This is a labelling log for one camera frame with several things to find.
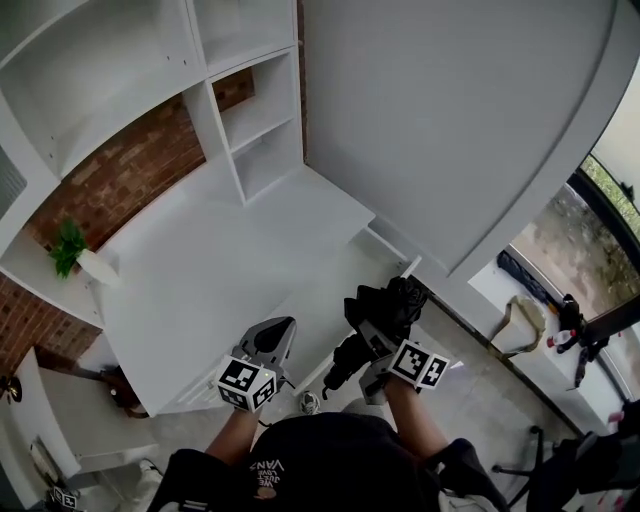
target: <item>gray wall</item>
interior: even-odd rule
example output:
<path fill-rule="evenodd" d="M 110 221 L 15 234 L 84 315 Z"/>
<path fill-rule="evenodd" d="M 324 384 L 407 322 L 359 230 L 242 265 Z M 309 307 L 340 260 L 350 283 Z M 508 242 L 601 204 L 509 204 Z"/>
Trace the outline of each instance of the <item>gray wall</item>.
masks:
<path fill-rule="evenodd" d="M 304 7 L 311 167 L 424 255 L 418 275 L 457 309 L 466 300 L 453 297 L 466 293 L 459 284 L 518 234 L 596 142 L 638 41 L 624 28 L 624 52 L 607 57 L 613 71 L 594 88 L 620 9 L 613 0 Z M 588 119 L 574 127 L 578 114 Z"/>

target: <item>green plant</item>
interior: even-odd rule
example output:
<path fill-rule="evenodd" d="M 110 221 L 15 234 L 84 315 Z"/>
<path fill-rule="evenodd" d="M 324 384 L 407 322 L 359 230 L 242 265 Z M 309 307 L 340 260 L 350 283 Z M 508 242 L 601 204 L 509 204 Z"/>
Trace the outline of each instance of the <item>green plant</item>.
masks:
<path fill-rule="evenodd" d="M 80 253 L 87 249 L 87 242 L 84 235 L 71 219 L 66 219 L 60 226 L 58 234 L 59 241 L 49 253 L 56 261 L 56 272 L 58 276 L 66 279 L 73 268 Z"/>

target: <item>person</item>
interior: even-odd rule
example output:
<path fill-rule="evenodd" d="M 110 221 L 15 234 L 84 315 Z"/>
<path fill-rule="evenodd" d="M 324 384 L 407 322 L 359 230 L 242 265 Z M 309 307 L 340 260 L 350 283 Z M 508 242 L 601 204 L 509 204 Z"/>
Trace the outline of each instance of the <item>person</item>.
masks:
<path fill-rule="evenodd" d="M 384 392 L 397 433 L 360 399 L 343 412 L 287 417 L 252 448 L 259 412 L 236 409 L 204 453 L 171 456 L 149 512 L 508 510 L 473 446 L 449 443 L 410 384 L 392 376 Z M 306 394 L 302 407 L 316 412 L 317 403 Z"/>

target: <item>bottle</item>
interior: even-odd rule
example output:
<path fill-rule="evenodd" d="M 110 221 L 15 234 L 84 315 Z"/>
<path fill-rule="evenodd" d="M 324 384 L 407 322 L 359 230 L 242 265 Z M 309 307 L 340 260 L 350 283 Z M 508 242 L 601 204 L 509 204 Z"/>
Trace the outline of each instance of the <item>bottle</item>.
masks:
<path fill-rule="evenodd" d="M 549 336 L 547 338 L 547 347 L 551 348 L 556 345 L 562 345 L 573 338 L 576 334 L 575 329 L 571 329 L 570 331 L 560 331 L 555 336 Z"/>

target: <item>potted plant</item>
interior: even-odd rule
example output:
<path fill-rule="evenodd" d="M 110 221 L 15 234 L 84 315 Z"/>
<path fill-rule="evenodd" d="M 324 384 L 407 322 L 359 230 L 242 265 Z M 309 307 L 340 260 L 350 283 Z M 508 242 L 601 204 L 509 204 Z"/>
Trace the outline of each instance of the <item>potted plant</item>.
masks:
<path fill-rule="evenodd" d="M 88 249 L 84 235 L 71 219 L 60 226 L 59 241 L 49 253 L 56 262 L 56 273 L 67 279 L 73 266 L 78 263 L 87 274 L 109 286 L 120 284 L 118 274 L 96 253 Z"/>

